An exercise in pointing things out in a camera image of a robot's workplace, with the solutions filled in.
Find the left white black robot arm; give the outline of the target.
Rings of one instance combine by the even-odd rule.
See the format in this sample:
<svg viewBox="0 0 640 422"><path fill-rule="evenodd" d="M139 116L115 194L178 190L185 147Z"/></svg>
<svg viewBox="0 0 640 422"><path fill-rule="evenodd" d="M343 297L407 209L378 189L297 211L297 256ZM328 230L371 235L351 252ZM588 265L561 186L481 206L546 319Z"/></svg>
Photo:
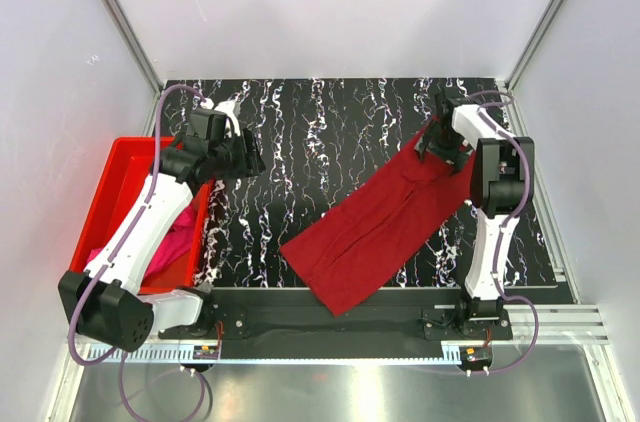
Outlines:
<svg viewBox="0 0 640 422"><path fill-rule="evenodd" d="M111 351L133 352L148 337L179 326L196 338L214 330L216 314L204 306L203 292L179 287L143 295L141 285L153 255L201 186L255 177L264 169L247 128L228 139L191 135L168 146L154 141L150 173L121 225L83 271L67 271L58 283L69 323L67 346L76 362L87 362L76 349L79 335Z"/></svg>

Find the dark red t shirt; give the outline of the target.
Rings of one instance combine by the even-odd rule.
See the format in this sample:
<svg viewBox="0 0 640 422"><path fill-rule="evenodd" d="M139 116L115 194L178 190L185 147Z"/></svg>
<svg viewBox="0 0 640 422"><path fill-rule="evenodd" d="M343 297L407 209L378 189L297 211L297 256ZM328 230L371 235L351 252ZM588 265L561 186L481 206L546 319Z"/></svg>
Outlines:
<svg viewBox="0 0 640 422"><path fill-rule="evenodd" d="M280 249L335 316L387 283L470 195L472 164L453 174L437 157L421 162L417 141Z"/></svg>

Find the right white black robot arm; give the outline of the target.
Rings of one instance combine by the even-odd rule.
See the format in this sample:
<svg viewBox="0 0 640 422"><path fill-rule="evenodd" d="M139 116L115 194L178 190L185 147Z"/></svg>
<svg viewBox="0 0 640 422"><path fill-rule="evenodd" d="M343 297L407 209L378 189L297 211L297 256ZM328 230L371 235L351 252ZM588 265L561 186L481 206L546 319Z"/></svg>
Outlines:
<svg viewBox="0 0 640 422"><path fill-rule="evenodd" d="M486 90L463 97L436 95L436 114L414 146L420 160L435 156L458 174L471 163L470 200L477 209L477 231L454 326L466 338L486 331L507 301L504 271L520 214L534 193L535 144L497 122L491 107L506 106L513 97Z"/></svg>

